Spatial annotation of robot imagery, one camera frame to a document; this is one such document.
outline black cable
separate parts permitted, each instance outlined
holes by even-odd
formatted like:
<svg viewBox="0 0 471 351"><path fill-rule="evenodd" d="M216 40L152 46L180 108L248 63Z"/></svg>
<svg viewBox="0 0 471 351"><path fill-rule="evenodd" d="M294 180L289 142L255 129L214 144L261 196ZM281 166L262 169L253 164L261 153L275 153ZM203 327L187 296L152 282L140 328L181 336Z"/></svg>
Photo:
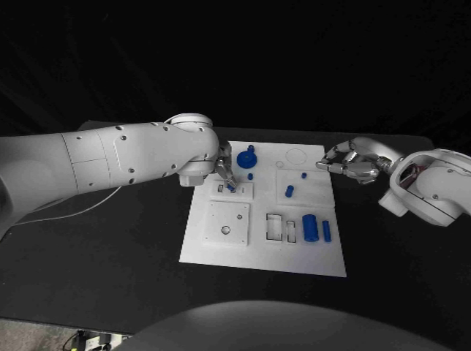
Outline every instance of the black cable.
<svg viewBox="0 0 471 351"><path fill-rule="evenodd" d="M63 351L67 351L67 350L66 350L66 344L67 344L69 341L76 337L78 333L79 333L79 332L76 332L76 333L69 337L69 339L66 340L65 345L63 345Z"/></svg>

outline peg board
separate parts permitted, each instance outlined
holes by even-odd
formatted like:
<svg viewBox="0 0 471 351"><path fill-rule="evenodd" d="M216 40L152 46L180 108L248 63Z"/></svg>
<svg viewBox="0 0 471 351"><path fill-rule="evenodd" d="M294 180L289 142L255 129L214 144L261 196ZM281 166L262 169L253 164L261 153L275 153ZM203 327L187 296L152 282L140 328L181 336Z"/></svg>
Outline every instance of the peg board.
<svg viewBox="0 0 471 351"><path fill-rule="evenodd" d="M180 262L346 277L330 173L315 168L324 147L229 143L238 192L225 189L217 174L196 187ZM238 166L236 156L249 145L258 163L246 170ZM285 197L288 185L295 188L291 198ZM281 215L282 241L266 238L268 214ZM314 243L304 240L305 214L317 217L320 241ZM330 222L331 243L324 242L324 220ZM288 221L295 222L295 243L288 242Z"/></svg>

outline blue object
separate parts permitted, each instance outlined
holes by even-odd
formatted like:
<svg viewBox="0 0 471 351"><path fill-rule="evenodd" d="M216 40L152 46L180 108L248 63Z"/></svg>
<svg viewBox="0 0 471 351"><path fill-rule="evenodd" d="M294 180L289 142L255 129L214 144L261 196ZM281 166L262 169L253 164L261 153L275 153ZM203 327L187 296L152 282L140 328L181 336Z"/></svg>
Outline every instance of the blue object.
<svg viewBox="0 0 471 351"><path fill-rule="evenodd" d="M323 232L324 232L324 241L331 243L331 233L330 233L330 223L323 221Z"/></svg>
<svg viewBox="0 0 471 351"><path fill-rule="evenodd" d="M295 187L292 185L288 185L288 188L285 190L285 197L291 197L292 196L292 190L295 189Z"/></svg>
<svg viewBox="0 0 471 351"><path fill-rule="evenodd" d="M317 221L312 214L304 215L304 239L310 243L320 240L320 234L317 232Z"/></svg>
<svg viewBox="0 0 471 351"><path fill-rule="evenodd" d="M253 153L253 145L249 145L248 151L243 151L238 155L238 165L248 169L252 168L258 163L256 154Z"/></svg>

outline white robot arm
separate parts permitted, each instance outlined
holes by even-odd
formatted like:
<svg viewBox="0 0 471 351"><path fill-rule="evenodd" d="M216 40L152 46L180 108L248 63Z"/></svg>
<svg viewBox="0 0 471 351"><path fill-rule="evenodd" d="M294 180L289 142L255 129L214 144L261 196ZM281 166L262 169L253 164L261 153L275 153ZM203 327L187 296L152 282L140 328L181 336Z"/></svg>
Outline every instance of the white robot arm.
<svg viewBox="0 0 471 351"><path fill-rule="evenodd" d="M347 153L343 164L331 163ZM379 204L396 215L410 211L429 223L448 226L462 213L471 216L471 157L436 149L403 157L380 142L356 139L333 147L315 163L321 170L369 184L380 171L390 175L390 189Z"/></svg>
<svg viewBox="0 0 471 351"><path fill-rule="evenodd" d="M212 120L187 113L167 122L0 137L0 237L26 214L72 196L176 173L183 186L217 172L236 187Z"/></svg>

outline table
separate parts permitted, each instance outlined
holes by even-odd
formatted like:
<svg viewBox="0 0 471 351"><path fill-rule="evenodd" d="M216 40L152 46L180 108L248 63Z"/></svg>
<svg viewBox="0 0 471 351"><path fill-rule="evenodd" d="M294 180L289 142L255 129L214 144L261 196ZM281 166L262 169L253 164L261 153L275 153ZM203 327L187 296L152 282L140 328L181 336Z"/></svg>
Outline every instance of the table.
<svg viewBox="0 0 471 351"><path fill-rule="evenodd" d="M85 129L112 124L89 122ZM350 134L216 128L227 140L333 145ZM410 153L423 137L366 135ZM210 303L272 300L325 306L471 350L471 219L448 228L398 218L387 188L331 175L347 278L178 262L193 196L178 177L125 186L69 219L14 227L0 244L0 317L135 333ZM112 191L79 195L40 216L89 207Z"/></svg>

